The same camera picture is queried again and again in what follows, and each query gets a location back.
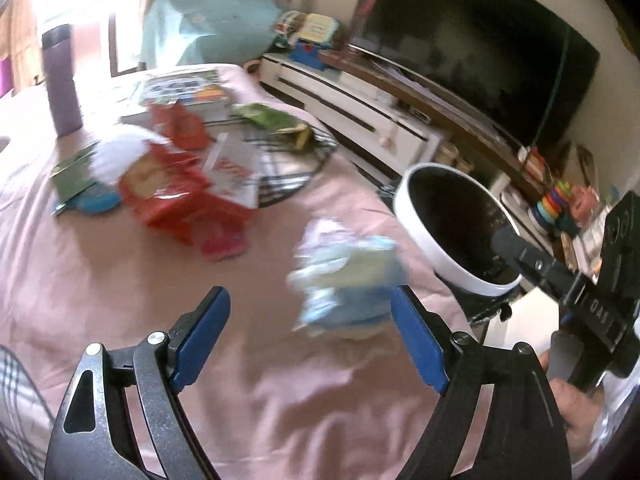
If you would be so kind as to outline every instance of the tv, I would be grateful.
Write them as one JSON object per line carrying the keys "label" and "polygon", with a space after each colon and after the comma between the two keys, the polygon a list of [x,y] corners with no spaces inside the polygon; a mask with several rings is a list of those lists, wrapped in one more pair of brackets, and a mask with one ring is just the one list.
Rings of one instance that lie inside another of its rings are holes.
{"label": "tv", "polygon": [[351,46],[462,99],[524,146],[539,130],[541,148],[560,139],[600,58],[535,0],[377,0],[355,20]]}

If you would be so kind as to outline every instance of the white tv cabinet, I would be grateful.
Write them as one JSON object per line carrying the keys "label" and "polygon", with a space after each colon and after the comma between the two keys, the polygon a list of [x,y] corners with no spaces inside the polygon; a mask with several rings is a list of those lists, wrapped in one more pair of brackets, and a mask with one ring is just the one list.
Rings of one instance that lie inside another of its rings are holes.
{"label": "white tv cabinet", "polygon": [[388,170],[402,175],[412,164],[431,160],[440,141],[448,137],[443,130],[394,108],[385,92],[338,70],[315,70],[284,54],[265,54],[260,81],[299,101],[373,157],[387,175]]}

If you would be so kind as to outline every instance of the plaid fabric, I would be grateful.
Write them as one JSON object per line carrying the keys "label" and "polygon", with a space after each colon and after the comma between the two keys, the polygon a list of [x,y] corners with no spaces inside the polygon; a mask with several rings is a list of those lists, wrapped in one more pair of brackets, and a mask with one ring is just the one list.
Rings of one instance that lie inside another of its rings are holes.
{"label": "plaid fabric", "polygon": [[228,132],[242,138],[260,149],[262,153],[258,206],[268,207],[286,200],[302,188],[318,173],[331,154],[338,149],[338,142],[331,134],[313,128],[316,146],[306,153],[295,151],[293,144],[280,142],[266,130],[261,130],[248,121],[224,125],[209,123],[213,135]]}
{"label": "plaid fabric", "polygon": [[0,346],[0,435],[38,479],[53,428],[53,416],[11,351]]}

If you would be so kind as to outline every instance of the bed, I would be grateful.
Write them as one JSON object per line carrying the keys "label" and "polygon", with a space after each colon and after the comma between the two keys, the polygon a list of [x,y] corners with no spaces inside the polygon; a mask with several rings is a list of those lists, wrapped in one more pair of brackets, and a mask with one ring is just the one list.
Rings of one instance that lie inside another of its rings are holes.
{"label": "bed", "polygon": [[[322,127],[270,97],[240,67],[217,68],[237,102],[265,102]],[[11,139],[0,153],[0,344],[20,359],[55,414],[90,342],[136,344],[167,330],[213,285],[224,286],[231,318],[196,384],[180,394],[220,476],[395,478],[438,396],[420,381],[392,323],[361,342],[292,332],[302,297],[286,276],[304,227],[329,216],[358,234],[394,238],[424,306],[450,329],[470,329],[449,289],[349,161],[332,155],[303,189],[260,209],[248,253],[219,263],[151,232],[126,208],[100,217],[50,215],[50,169],[85,137],[100,137],[139,77],[79,86],[85,128],[59,142],[43,87],[0,104],[2,134]],[[135,397],[130,392],[140,428]],[[458,470],[472,465],[481,431],[475,422]],[[139,440],[145,463],[161,473],[148,434]]]}

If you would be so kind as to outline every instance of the blue cloth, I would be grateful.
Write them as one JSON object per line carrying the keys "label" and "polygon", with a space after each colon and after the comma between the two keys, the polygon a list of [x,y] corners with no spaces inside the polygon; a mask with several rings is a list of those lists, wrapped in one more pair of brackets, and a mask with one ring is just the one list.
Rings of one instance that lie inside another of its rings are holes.
{"label": "blue cloth", "polygon": [[148,68],[242,65],[273,43],[273,0],[156,0],[145,17],[140,59]]}

